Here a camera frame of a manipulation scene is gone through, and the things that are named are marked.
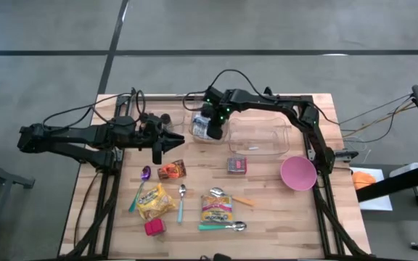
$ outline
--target metal spoon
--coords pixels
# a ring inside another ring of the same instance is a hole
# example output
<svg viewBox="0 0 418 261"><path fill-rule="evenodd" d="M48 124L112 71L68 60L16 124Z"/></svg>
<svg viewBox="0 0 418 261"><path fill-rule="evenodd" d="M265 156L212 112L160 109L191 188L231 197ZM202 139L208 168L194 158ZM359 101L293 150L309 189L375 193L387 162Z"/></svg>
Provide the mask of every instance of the metal spoon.
<svg viewBox="0 0 418 261"><path fill-rule="evenodd" d="M226 196L226 194L224 193L224 191L222 190L222 188L211 188L210 193L214 196ZM254 207L255 202L253 200L250 199L244 199L244 198L240 198L238 196L231 196L233 200L238 201L240 203L246 204L248 206Z"/></svg>
<svg viewBox="0 0 418 261"><path fill-rule="evenodd" d="M179 208L179 218L177 219L178 223L181 223L183 220L183 197L185 196L185 193L187 192L187 188L184 184L180 185L179 193L180 193L180 208Z"/></svg>
<svg viewBox="0 0 418 261"><path fill-rule="evenodd" d="M149 166L144 166L142 174L140 176L142 177L142 183L140 184L138 191L136 192L134 201L131 203L131 206L128 209L129 212L133 212L135 210L136 202L138 201L139 195L142 193L144 182L149 180L149 177L151 177L151 168Z"/></svg>
<svg viewBox="0 0 418 261"><path fill-rule="evenodd" d="M231 225L199 225L198 229L201 231L232 228L234 231L243 231L247 227L246 223L237 221Z"/></svg>

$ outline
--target concrete floor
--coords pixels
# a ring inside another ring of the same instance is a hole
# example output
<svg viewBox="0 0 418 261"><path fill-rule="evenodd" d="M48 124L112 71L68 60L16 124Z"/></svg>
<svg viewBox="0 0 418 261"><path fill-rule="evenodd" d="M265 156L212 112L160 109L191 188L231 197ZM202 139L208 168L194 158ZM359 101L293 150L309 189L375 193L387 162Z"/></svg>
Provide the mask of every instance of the concrete floor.
<svg viewBox="0 0 418 261"><path fill-rule="evenodd" d="M0 50L108 50L121 2L0 0ZM418 1L135 0L128 5L118 49L418 49ZM31 191L12 191L0 223L0 260L56 256L78 164L53 154L19 152L18 130L92 102L105 61L103 56L0 57L0 166L36 178ZM340 121L418 84L417 55L116 57L105 93L134 86L147 94L182 94L207 87L225 68L237 68L259 88L278 93L332 93ZM217 87L247 85L238 75L225 75ZM395 106L343 128L357 128ZM80 114L52 124L72 122ZM378 137L387 127L376 125L361 138ZM368 149L368 163L418 162L418 112L397 116L389 135ZM355 161L362 162L367 151ZM366 221L366 228L374 254L418 260L418 252L405 247L418 241L418 224ZM385 236L378 236L383 230Z"/></svg>

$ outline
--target red package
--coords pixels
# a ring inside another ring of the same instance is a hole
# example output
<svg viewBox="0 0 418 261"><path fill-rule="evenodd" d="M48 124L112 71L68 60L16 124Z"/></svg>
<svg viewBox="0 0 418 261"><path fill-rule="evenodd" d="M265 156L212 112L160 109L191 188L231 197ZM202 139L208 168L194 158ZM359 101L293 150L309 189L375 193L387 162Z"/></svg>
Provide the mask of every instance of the red package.
<svg viewBox="0 0 418 261"><path fill-rule="evenodd" d="M160 218L156 218L144 224L144 230L148 236L156 236L165 232L165 223Z"/></svg>

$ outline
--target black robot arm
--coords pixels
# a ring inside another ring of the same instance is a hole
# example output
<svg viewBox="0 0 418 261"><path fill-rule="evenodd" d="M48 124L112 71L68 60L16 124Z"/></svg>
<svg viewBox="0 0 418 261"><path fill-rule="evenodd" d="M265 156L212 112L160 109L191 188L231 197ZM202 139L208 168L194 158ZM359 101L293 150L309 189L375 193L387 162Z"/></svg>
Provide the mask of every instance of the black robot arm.
<svg viewBox="0 0 418 261"><path fill-rule="evenodd" d="M72 157L79 162L89 162L94 167L113 167L115 155L112 149L152 149L152 161L161 164L162 153L184 143L184 137L162 128L161 119L153 114L140 116L141 125L130 116L119 116L108 123L86 128L45 126L40 123L21 127L17 144L26 153L52 152ZM86 144L98 151L74 144Z"/></svg>
<svg viewBox="0 0 418 261"><path fill-rule="evenodd" d="M204 94L205 105L201 108L203 116L209 117L208 136L222 137L222 125L234 111L262 109L281 112L291 124L306 134L316 152L313 161L316 169L330 174L335 163L335 154L326 144L319 128L319 111L311 101L303 96L260 96L240 89L226 90L224 93L210 86Z"/></svg>

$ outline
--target pink bowl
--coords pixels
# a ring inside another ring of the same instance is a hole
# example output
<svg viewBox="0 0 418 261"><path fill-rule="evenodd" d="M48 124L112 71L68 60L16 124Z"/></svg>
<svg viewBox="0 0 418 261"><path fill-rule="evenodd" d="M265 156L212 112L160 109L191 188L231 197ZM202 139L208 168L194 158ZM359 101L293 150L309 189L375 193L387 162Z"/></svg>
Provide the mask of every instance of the pink bowl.
<svg viewBox="0 0 418 261"><path fill-rule="evenodd" d="M282 163L280 175L283 182L296 191L306 191L317 181L317 171L305 157L294 156Z"/></svg>

